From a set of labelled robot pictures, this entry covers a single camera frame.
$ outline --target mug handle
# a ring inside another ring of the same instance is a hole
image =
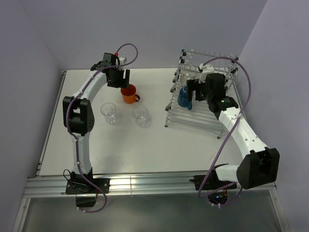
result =
[[[138,102],[140,100],[140,96],[135,94],[135,97],[137,97],[137,100],[135,100],[135,102]]]

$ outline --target clear glass cup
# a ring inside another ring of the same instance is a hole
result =
[[[133,117],[137,125],[143,127],[148,122],[148,110],[144,106],[137,106],[133,109]]]
[[[118,120],[116,106],[113,103],[105,103],[101,106],[101,113],[108,123],[115,123]]]

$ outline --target blue cup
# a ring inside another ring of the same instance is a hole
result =
[[[188,102],[187,91],[188,91],[187,86],[181,88],[181,90],[179,91],[177,103],[181,107],[185,107],[188,108],[188,110],[192,110],[192,102],[191,101]]]

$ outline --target orange mug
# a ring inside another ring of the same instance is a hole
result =
[[[140,100],[140,96],[136,94],[134,85],[129,85],[129,88],[121,88],[122,99],[125,103],[132,104]]]

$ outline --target cable tie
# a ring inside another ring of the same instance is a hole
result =
[[[236,117],[232,118],[232,120],[235,120],[237,118],[239,118],[242,114],[238,114]]]

